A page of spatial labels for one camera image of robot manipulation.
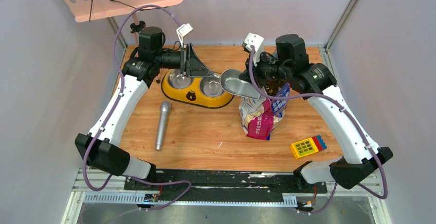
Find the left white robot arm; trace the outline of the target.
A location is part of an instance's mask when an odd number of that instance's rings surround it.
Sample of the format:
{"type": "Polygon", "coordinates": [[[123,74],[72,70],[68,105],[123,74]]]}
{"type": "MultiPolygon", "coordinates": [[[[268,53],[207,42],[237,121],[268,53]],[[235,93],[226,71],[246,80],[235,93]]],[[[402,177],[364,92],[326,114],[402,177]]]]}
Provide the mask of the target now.
{"type": "Polygon", "coordinates": [[[187,77],[212,77],[214,73],[197,57],[192,44],[179,50],[164,49],[165,34],[159,27],[139,33],[137,57],[129,59],[109,104],[87,134],[78,134],[75,145],[85,165],[115,176],[138,178],[144,189],[157,185],[155,165],[121,149],[121,137],[131,114],[162,68],[178,69],[187,77]]]}

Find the silver metal scoop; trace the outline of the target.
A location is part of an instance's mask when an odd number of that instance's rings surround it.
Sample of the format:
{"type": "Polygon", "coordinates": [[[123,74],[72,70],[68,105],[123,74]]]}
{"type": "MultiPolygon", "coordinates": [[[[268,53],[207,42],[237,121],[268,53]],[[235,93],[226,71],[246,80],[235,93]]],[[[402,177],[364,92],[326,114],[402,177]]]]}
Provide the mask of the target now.
{"type": "Polygon", "coordinates": [[[243,98],[258,99],[261,97],[254,86],[247,81],[239,79],[241,72],[236,69],[227,69],[220,76],[221,88],[232,95],[243,98]]]}

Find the cat food bag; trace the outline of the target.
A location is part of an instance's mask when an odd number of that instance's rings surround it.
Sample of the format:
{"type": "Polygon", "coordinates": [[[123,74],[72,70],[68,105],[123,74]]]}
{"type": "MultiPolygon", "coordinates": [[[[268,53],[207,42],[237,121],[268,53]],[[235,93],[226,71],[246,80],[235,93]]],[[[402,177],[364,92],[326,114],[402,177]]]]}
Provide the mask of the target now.
{"type": "Polygon", "coordinates": [[[242,98],[239,104],[241,126],[246,137],[269,140],[285,116],[288,100],[242,98]]]}

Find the yellow double pet bowl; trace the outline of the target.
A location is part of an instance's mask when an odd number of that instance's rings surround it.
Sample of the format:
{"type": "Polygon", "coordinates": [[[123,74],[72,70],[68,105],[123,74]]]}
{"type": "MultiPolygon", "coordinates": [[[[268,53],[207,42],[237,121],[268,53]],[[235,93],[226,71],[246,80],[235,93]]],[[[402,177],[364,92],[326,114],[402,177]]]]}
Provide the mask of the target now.
{"type": "Polygon", "coordinates": [[[169,70],[161,81],[161,91],[168,99],[194,106],[217,109],[228,105],[234,95],[220,85],[219,73],[212,77],[189,78],[180,70],[169,70]]]}

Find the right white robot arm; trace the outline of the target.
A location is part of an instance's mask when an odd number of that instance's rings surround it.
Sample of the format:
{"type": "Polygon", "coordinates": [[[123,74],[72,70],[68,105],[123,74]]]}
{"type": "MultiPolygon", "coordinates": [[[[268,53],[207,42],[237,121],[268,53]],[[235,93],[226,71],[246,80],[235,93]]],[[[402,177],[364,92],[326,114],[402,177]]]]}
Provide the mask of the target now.
{"type": "Polygon", "coordinates": [[[288,83],[322,117],[342,150],[338,159],[308,162],[300,166],[294,186],[306,192],[318,182],[335,182],[345,189],[362,186],[362,181],[379,171],[384,189],[387,178],[383,165],[393,157],[388,147],[381,147],[365,131],[346,104],[340,87],[329,68],[321,63],[311,63],[303,38],[285,34],[276,39],[274,53],[263,49],[264,39],[249,33],[243,48],[250,54],[246,74],[259,95],[259,85],[268,80],[288,83]]]}

